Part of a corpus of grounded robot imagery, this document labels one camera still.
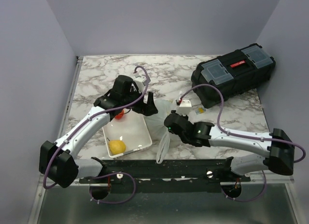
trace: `marble table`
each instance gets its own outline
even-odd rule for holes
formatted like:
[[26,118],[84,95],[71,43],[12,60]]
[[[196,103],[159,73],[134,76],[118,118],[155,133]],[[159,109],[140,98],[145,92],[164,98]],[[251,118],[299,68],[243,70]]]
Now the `marble table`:
[[[180,91],[191,88],[192,71],[201,61],[215,56],[86,56],[84,57],[76,91],[69,114],[67,131],[75,126],[93,106],[96,98],[105,94],[113,85],[117,75],[129,75],[136,65],[144,66],[151,78],[149,91],[154,98],[166,100],[175,99]],[[195,109],[201,106],[197,95],[191,92],[188,96]],[[219,106],[207,109],[202,114],[191,111],[191,122],[208,121],[216,123]],[[251,90],[225,102],[221,116],[224,127],[251,131],[268,131],[262,106],[256,90]],[[159,141],[144,150],[135,152],[120,159],[155,159]],[[180,141],[172,141],[165,159],[210,159],[244,156],[248,152],[226,147],[193,147]],[[110,159],[102,129],[99,130],[80,151],[79,159],[89,159],[96,156],[100,159]]]

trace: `gray wall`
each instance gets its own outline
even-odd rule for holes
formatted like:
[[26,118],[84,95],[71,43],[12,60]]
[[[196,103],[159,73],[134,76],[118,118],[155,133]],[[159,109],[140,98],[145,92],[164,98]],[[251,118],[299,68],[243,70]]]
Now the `gray wall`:
[[223,54],[258,38],[279,0],[47,0],[77,55]]
[[0,0],[0,223],[27,223],[76,58],[46,0]]
[[[259,89],[270,128],[284,129],[308,149],[309,0],[280,0],[258,42],[277,61],[270,82]],[[296,189],[309,220],[309,157],[295,165]]]

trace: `clear plastic bag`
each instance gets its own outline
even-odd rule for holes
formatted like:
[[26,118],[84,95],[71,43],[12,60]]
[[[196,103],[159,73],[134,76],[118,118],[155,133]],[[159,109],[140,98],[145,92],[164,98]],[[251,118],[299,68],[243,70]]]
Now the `clear plastic bag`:
[[180,138],[177,135],[169,133],[168,128],[164,126],[165,118],[170,114],[171,110],[176,109],[176,104],[162,99],[156,99],[154,104],[158,109],[158,113],[145,117],[145,122],[151,138],[153,140],[160,140],[156,153],[156,162],[161,164],[169,150],[170,140],[180,140]]

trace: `toolbox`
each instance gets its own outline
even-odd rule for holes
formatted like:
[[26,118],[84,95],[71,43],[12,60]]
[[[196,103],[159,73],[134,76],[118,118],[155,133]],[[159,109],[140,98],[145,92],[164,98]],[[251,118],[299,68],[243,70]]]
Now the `toolbox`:
[[[260,45],[254,43],[215,59],[201,62],[192,73],[192,87],[210,84],[218,88],[224,100],[268,81],[276,62]],[[220,103],[218,93],[206,86],[194,89],[205,108]]]

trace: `red tomato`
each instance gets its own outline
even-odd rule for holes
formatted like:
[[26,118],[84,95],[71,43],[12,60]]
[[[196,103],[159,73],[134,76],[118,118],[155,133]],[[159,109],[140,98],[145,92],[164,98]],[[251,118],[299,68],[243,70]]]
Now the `red tomato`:
[[122,110],[118,115],[115,116],[115,119],[121,119],[124,116],[124,110]]

